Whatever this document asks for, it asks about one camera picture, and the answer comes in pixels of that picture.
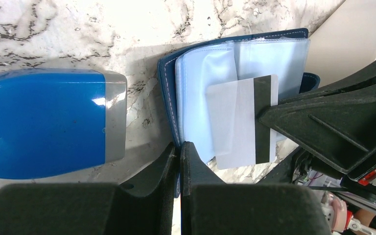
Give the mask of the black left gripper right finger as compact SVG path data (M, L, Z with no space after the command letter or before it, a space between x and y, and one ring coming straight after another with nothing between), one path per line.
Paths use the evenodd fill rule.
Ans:
M184 235L328 235L311 190L292 184L227 184L181 149L181 233Z

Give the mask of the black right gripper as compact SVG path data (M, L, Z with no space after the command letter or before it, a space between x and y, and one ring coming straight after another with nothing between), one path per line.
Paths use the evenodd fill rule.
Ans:
M328 190L376 212L376 60L344 79L281 101L259 121L299 145L260 183Z

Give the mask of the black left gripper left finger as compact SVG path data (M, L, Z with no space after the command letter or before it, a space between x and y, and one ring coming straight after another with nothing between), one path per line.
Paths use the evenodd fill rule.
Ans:
M176 149L122 184L12 184L0 189L0 235L168 235Z

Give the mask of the white card with black stripe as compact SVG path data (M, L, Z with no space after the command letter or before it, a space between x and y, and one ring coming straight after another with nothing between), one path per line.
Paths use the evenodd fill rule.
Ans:
M262 112L278 103L273 75L209 86L206 99L218 169L272 162L277 133L260 123Z

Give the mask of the white rectangular plastic tray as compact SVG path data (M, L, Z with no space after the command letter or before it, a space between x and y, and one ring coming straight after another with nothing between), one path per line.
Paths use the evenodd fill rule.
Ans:
M305 71L325 86L376 60L376 0L346 0L310 36Z

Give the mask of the blue card holder wallet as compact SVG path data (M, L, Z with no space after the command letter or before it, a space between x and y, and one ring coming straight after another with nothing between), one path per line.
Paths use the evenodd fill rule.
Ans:
M225 37L178 49L158 61L158 79L174 144L195 144L202 161L215 156L206 90L211 85L276 74L279 99L318 88L304 72L308 29Z

